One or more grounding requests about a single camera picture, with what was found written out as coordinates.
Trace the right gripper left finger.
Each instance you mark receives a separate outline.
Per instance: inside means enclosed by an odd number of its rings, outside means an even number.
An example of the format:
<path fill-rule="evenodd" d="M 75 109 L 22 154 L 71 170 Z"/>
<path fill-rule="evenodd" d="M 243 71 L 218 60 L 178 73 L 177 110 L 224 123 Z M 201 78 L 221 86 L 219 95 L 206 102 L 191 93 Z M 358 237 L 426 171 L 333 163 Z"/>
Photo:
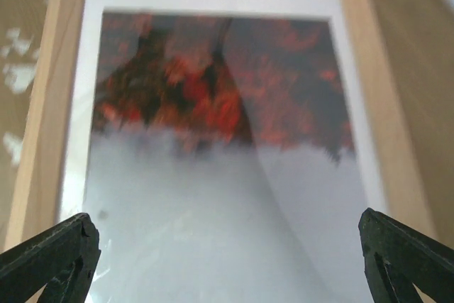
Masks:
<path fill-rule="evenodd" d="M 1 254 L 1 301 L 84 302 L 101 251 L 99 232 L 78 213 Z"/>

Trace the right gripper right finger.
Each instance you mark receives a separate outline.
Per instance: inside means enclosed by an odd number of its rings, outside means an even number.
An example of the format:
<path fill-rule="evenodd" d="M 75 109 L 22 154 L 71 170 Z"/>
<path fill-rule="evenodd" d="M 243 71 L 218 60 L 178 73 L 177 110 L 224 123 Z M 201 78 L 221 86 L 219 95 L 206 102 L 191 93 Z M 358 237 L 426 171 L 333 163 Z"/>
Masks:
<path fill-rule="evenodd" d="M 358 228 L 374 302 L 453 301 L 453 249 L 371 208 Z"/>

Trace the light wooden picture frame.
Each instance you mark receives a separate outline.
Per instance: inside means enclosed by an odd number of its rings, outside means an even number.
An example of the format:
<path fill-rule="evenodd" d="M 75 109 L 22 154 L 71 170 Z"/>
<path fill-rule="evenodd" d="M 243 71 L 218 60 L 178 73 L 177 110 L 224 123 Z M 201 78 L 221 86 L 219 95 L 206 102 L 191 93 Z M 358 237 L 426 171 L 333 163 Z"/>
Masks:
<path fill-rule="evenodd" d="M 431 238 L 441 226 L 433 217 L 397 89 L 405 76 L 451 71 L 438 55 L 441 39 L 422 31 L 409 13 L 434 8 L 439 33 L 453 33 L 452 13 L 443 0 L 341 0 L 360 87 L 365 95 L 391 215 Z M 4 248 L 10 249 L 50 228 L 67 137 L 77 46 L 84 0 L 50 0 L 38 69 L 13 191 Z"/>

